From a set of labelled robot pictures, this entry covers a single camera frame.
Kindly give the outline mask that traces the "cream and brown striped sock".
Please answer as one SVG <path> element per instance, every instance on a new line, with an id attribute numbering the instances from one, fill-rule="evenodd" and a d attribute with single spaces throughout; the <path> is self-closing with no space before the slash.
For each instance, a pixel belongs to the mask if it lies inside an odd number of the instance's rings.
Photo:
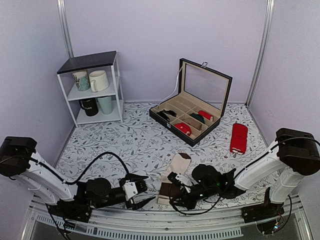
<path id="1" fill-rule="evenodd" d="M 157 203 L 159 205 L 169 205 L 170 198 L 175 197 L 179 191 L 180 186 L 171 182 L 176 180 L 178 174 L 184 174 L 191 163 L 191 157 L 186 153 L 177 153 L 173 156 L 167 169 L 161 173 L 161 186 Z"/>

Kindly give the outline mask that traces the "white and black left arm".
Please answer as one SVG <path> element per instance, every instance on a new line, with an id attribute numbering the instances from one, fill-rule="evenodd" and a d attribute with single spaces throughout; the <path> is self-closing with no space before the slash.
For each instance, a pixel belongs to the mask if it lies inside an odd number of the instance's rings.
<path id="1" fill-rule="evenodd" d="M 0 174 L 24 183 L 63 217 L 70 217 L 74 206 L 99 209 L 124 203 L 128 209 L 138 210 L 154 199 L 134 201 L 135 196 L 147 191 L 147 176 L 126 169 L 116 188 L 103 177 L 83 182 L 81 178 L 93 165 L 90 162 L 76 180 L 70 180 L 48 164 L 36 146 L 31 137 L 7 136 L 0 146 Z"/>

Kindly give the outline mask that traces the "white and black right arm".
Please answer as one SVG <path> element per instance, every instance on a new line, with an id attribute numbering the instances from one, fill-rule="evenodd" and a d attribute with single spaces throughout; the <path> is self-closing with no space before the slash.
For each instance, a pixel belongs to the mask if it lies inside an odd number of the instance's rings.
<path id="1" fill-rule="evenodd" d="M 199 164 L 191 172 L 194 185 L 188 185 L 177 173 L 171 172 L 168 179 L 180 187 L 180 191 L 169 197 L 169 203 L 175 210 L 177 207 L 193 210 L 198 201 L 211 196 L 235 199 L 256 182 L 282 169 L 277 183 L 265 192 L 266 201 L 258 208 L 262 218 L 269 218 L 305 176 L 319 171 L 319 146 L 311 133 L 281 128 L 276 132 L 275 141 L 241 170 L 234 168 L 221 173 L 212 165 Z"/>

